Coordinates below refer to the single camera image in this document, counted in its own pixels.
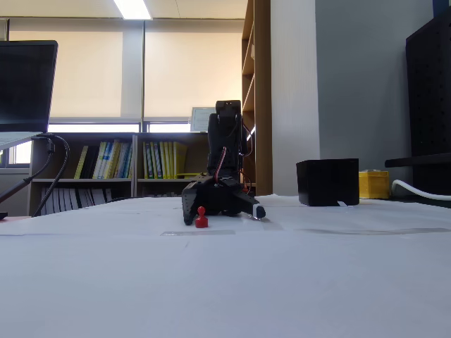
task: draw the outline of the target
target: book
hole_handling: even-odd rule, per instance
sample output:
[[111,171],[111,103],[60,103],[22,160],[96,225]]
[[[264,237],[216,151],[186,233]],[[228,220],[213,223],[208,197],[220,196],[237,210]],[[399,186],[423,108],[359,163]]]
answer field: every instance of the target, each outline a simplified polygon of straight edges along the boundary
[[55,210],[54,210],[54,197],[53,197],[52,194],[49,196],[49,198],[45,202],[45,211],[46,211],[47,215],[55,213]]
[[91,178],[94,175],[94,171],[96,169],[97,157],[99,156],[99,146],[92,146],[94,149],[89,157],[89,170],[87,171],[86,178]]
[[113,199],[111,198],[111,189],[105,189],[106,202],[111,202]]
[[169,174],[170,174],[170,178],[172,180],[175,179],[175,174],[174,174],[174,143],[173,142],[168,142],[168,148],[169,148]]
[[149,163],[147,162],[147,149],[146,149],[146,142],[142,143],[142,156],[143,156],[143,164],[144,164],[144,179],[148,179],[149,178],[149,171],[148,171],[148,167],[149,167]]
[[155,159],[156,159],[156,173],[157,173],[158,178],[162,179],[163,178],[163,171],[161,169],[159,147],[158,147],[158,144],[156,142],[154,144],[154,152],[155,152]]
[[122,178],[127,178],[128,177],[128,172],[130,170],[130,164],[131,164],[131,160],[132,160],[132,144],[128,144],[127,146],[127,157],[125,158],[125,163],[124,163],[124,170],[122,173]]
[[64,195],[64,206],[66,211],[72,210],[72,205],[70,203],[70,190],[68,188],[64,188],[64,189],[60,189],[63,190],[63,195]]
[[166,178],[169,180],[172,175],[171,175],[171,155],[169,155],[169,143],[168,142],[164,142],[164,158],[165,158],[165,165],[166,165]]
[[74,178],[76,180],[80,178],[80,175],[82,173],[82,168],[83,168],[83,163],[85,162],[86,153],[87,153],[87,146],[84,146],[83,150],[82,150],[82,154],[80,156],[80,160],[78,161],[77,170],[75,171]]
[[109,175],[111,174],[110,169],[111,169],[111,165],[113,163],[114,157],[116,155],[118,145],[119,145],[119,140],[115,139],[113,145],[111,146],[110,154],[109,154],[108,158],[106,159],[106,165],[105,165],[103,178],[109,178]]
[[185,160],[188,147],[184,144],[174,142],[174,177],[185,172]]
[[111,162],[110,171],[106,178],[114,178],[114,174],[116,173],[116,168],[118,167],[119,155],[121,154],[121,143],[117,143],[116,150],[113,155],[113,162]]
[[83,164],[82,172],[80,174],[80,178],[91,178],[92,171],[94,171],[93,167],[95,165],[95,159],[98,155],[98,146],[88,146],[86,152],[85,163]]
[[[45,194],[47,193],[47,188],[46,187],[42,187],[42,191],[41,191],[41,201],[44,200]],[[47,202],[43,205],[42,209],[41,209],[41,216],[44,216],[47,214],[47,210],[46,210],[46,205]]]
[[94,200],[92,199],[91,189],[84,189],[86,195],[86,201],[88,206],[94,206]]
[[121,152],[119,153],[118,164],[116,166],[116,172],[114,173],[114,178],[120,178],[121,177],[121,170],[122,170],[123,165],[124,165],[123,161],[124,161],[126,149],[127,149],[127,144],[126,143],[122,143],[121,144]]
[[94,200],[94,204],[96,206],[100,206],[101,204],[105,204],[105,196],[103,189],[91,189],[92,199]]
[[154,169],[154,178],[159,178],[157,170],[156,170],[155,148],[154,148],[153,142],[150,142],[149,148],[150,148],[150,154],[152,156],[152,167]]
[[164,142],[160,142],[160,164],[161,164],[161,173],[163,174],[163,179],[167,180],[168,175],[166,173],[166,154],[164,153]]
[[80,198],[82,208],[87,208],[89,205],[87,203],[86,189],[79,189],[78,196]]
[[149,171],[149,178],[155,178],[154,167],[152,165],[152,153],[150,151],[150,144],[146,143],[147,168]]
[[104,159],[104,155],[105,155],[105,148],[106,148],[106,142],[100,142],[100,149],[99,149],[99,155],[97,156],[96,168],[94,169],[94,174],[92,175],[92,178],[94,178],[94,179],[97,179],[97,176],[99,176],[101,162]]
[[58,191],[59,208],[61,211],[66,211],[66,203],[64,201],[64,189]]
[[133,151],[131,152],[130,155],[130,165],[128,166],[128,179],[132,178],[132,172],[133,172],[133,168],[135,167],[135,162],[133,161]]
[[105,154],[104,157],[101,160],[101,165],[100,165],[100,169],[99,169],[99,174],[97,175],[97,179],[101,180],[102,178],[104,178],[104,171],[105,171],[105,166],[106,166],[106,161],[110,156],[110,152],[111,152],[111,147],[113,146],[113,144],[111,142],[108,142],[106,144],[106,148],[105,148]]
[[78,200],[77,200],[77,192],[75,189],[69,189],[70,193],[70,204],[72,206],[72,210],[78,210]]
[[61,209],[59,208],[59,188],[55,188],[51,192],[51,196],[52,196],[52,198],[54,200],[54,211],[55,211],[55,213],[60,213]]

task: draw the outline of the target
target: red wire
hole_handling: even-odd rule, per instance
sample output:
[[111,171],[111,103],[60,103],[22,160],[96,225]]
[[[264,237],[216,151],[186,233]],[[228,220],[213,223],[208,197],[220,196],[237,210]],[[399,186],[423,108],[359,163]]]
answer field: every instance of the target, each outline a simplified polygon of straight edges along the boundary
[[216,171],[214,172],[214,180],[216,181],[216,183],[219,182],[219,178],[218,178],[219,170],[221,169],[221,167],[223,165],[224,158],[226,157],[226,155],[225,155],[226,151],[227,151],[227,148],[224,147],[223,153],[221,154],[221,159],[219,160],[219,163],[218,163],[218,167],[216,168]]

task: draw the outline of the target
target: white wall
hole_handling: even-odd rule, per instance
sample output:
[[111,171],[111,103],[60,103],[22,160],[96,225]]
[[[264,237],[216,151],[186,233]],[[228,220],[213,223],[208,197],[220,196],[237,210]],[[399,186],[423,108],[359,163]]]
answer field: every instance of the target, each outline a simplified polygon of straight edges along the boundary
[[271,2],[273,191],[296,195],[296,163],[318,159],[314,0]]

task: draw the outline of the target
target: laptop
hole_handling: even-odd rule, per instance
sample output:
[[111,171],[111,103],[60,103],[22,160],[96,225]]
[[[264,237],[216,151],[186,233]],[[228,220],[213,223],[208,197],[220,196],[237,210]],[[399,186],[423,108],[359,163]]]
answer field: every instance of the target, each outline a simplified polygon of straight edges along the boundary
[[47,132],[56,41],[0,42],[0,150]]

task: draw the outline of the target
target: wall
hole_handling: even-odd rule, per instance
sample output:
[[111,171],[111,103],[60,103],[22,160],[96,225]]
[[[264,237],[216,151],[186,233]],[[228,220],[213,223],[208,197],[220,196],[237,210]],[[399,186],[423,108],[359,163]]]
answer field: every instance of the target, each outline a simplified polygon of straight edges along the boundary
[[[28,169],[0,169],[0,192],[10,188],[15,183],[27,178]],[[0,204],[0,211],[7,211],[8,216],[27,215],[28,187],[23,188],[5,202]]]
[[296,195],[296,163],[319,152],[314,0],[271,2],[273,191]]
[[410,156],[405,40],[432,18],[432,1],[316,0],[321,158]]

